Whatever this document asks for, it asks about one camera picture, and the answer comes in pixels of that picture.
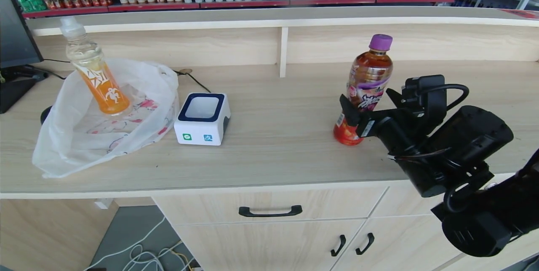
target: plastic bag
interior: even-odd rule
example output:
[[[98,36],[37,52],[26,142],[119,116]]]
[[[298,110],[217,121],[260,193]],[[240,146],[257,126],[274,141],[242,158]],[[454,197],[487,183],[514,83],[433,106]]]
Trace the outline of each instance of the plastic bag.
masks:
[[[129,95],[131,112],[106,117],[78,72],[70,74],[39,131],[32,163],[43,177],[65,177],[158,142],[179,113],[178,78],[154,62],[107,59],[114,79]]]

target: black cable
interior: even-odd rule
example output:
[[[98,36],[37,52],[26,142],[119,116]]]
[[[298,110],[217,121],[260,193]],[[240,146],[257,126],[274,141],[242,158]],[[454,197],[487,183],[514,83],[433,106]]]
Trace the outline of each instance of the black cable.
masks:
[[[422,91],[420,91],[417,96],[421,96],[423,94],[427,94],[429,92],[433,92],[433,91],[437,91],[437,90],[448,90],[448,89],[457,89],[457,90],[461,90],[462,91],[462,95],[460,97],[458,97],[454,102],[451,102],[448,106],[447,106],[447,111],[451,110],[452,108],[454,108],[456,105],[460,104],[463,100],[466,99],[466,97],[468,97],[468,94],[470,94],[470,89],[468,89],[468,87],[464,86],[464,85],[459,85],[458,83],[447,83],[445,85],[441,85],[441,86],[434,86],[434,87],[428,87]]]

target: monitor stand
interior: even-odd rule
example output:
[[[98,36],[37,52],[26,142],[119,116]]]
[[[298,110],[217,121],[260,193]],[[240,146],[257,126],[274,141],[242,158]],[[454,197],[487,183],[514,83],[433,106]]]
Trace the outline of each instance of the monitor stand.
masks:
[[[48,77],[31,65],[0,69],[0,74],[0,114],[8,111],[36,82]]]

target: black handle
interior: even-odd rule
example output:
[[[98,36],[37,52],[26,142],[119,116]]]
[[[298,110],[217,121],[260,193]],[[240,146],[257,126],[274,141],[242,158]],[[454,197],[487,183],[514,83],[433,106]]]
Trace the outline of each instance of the black handle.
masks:
[[[339,238],[341,239],[341,245],[339,246],[337,251],[331,249],[331,256],[333,256],[333,257],[339,255],[339,252],[341,252],[342,248],[344,247],[344,244],[346,244],[346,236],[341,235],[341,236],[339,236]]]
[[[243,217],[292,217],[303,212],[302,206],[297,204],[290,207],[290,212],[281,214],[253,214],[249,207],[239,207],[239,215]]]
[[[356,254],[357,255],[361,255],[361,254],[365,253],[369,249],[371,244],[374,242],[374,234],[369,233],[369,234],[367,234],[367,237],[369,238],[369,244],[367,244],[367,246],[363,250],[361,250],[360,248],[357,248],[356,249]]]

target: bottle cap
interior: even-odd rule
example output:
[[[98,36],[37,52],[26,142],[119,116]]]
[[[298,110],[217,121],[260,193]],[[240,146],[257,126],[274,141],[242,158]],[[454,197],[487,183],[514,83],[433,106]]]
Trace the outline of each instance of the bottle cap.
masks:
[[[65,37],[77,37],[86,35],[86,30],[84,29],[84,26],[78,23],[75,17],[61,17],[60,21],[62,22],[60,31],[62,31],[62,35],[64,35]]]
[[[371,43],[369,48],[372,50],[379,51],[389,51],[391,48],[391,43],[393,42],[393,37],[385,34],[375,34],[372,36]]]

